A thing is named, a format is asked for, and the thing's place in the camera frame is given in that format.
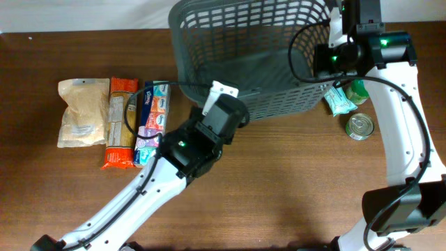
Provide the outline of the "green lidded jar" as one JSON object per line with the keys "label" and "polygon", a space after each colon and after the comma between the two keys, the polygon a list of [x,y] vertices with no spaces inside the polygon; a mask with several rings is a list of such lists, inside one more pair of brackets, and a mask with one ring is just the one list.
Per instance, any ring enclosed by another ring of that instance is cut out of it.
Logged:
{"label": "green lidded jar", "polygon": [[354,80],[346,89],[346,97],[355,105],[361,105],[369,99],[369,94],[362,80]]}

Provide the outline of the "light blue wet wipes pack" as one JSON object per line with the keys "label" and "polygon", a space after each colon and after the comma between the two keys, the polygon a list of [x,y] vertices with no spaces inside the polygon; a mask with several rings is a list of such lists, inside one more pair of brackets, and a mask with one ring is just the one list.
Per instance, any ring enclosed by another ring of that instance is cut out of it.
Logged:
{"label": "light blue wet wipes pack", "polygon": [[346,94],[341,87],[334,88],[332,86],[325,93],[324,98],[332,112],[333,117],[341,114],[348,114],[349,112],[357,109],[357,105],[346,97]]}

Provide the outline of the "colourful Kleenex tissue multipack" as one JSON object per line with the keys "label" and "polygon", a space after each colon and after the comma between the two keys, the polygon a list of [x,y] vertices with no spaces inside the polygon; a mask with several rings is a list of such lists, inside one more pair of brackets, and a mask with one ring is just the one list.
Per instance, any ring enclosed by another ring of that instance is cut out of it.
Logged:
{"label": "colourful Kleenex tissue multipack", "polygon": [[167,84],[157,85],[161,81],[146,81],[144,99],[141,109],[141,122],[138,134],[152,139],[137,138],[134,149],[134,165],[144,167],[149,159],[155,155],[160,140],[158,133],[164,134],[169,112],[170,87]]}

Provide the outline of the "grey plastic basket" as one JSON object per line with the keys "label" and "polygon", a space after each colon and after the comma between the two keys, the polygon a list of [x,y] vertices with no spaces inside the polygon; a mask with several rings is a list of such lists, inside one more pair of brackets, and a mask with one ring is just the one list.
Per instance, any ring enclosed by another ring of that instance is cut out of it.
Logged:
{"label": "grey plastic basket", "polygon": [[310,84],[314,49],[330,31],[333,1],[182,0],[169,12],[181,91],[202,107],[216,80],[239,90],[251,121],[306,112],[331,84]]}

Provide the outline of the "red spaghetti packet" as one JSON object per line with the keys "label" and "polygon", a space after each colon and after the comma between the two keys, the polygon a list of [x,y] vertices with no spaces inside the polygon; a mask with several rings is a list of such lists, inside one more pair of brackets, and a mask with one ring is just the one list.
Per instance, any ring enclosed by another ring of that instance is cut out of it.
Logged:
{"label": "red spaghetti packet", "polygon": [[105,162],[101,169],[134,167],[136,137],[125,124],[124,112],[127,114],[128,125],[135,132],[137,98],[130,99],[130,96],[138,87],[138,79],[111,78]]}

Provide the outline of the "clear bag of brown grain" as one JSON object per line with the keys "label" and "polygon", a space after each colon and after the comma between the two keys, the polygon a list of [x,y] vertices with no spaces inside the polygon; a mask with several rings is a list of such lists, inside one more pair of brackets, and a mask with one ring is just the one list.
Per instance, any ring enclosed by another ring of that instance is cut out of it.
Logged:
{"label": "clear bag of brown grain", "polygon": [[58,83],[66,102],[57,146],[87,147],[106,142],[109,109],[108,78],[66,79]]}

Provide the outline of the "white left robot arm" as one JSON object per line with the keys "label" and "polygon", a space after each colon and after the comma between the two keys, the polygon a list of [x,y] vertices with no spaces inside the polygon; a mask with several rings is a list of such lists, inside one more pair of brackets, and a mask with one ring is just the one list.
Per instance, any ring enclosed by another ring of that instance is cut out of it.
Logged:
{"label": "white left robot arm", "polygon": [[104,208],[60,240],[44,235],[39,250],[120,250],[156,210],[208,172],[249,120],[245,104],[222,94],[207,112],[192,109],[189,119],[160,139],[156,154]]}

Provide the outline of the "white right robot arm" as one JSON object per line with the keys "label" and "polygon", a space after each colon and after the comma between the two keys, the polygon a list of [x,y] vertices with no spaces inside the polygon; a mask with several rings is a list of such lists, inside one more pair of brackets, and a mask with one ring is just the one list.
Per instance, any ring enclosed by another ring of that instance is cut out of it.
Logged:
{"label": "white right robot arm", "polygon": [[337,1],[329,41],[315,54],[324,82],[359,79],[375,109],[387,187],[362,198],[362,219],[332,242],[335,250],[392,250],[395,242],[445,218],[445,165],[432,142],[410,35],[388,32],[379,1]]}

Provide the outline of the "silver tin can green label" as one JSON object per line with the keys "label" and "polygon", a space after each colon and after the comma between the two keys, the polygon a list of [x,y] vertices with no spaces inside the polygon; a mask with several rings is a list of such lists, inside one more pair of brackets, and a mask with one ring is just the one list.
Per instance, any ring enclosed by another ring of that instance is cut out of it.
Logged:
{"label": "silver tin can green label", "polygon": [[367,139],[373,132],[375,126],[371,117],[364,113],[352,115],[346,124],[346,134],[354,140]]}

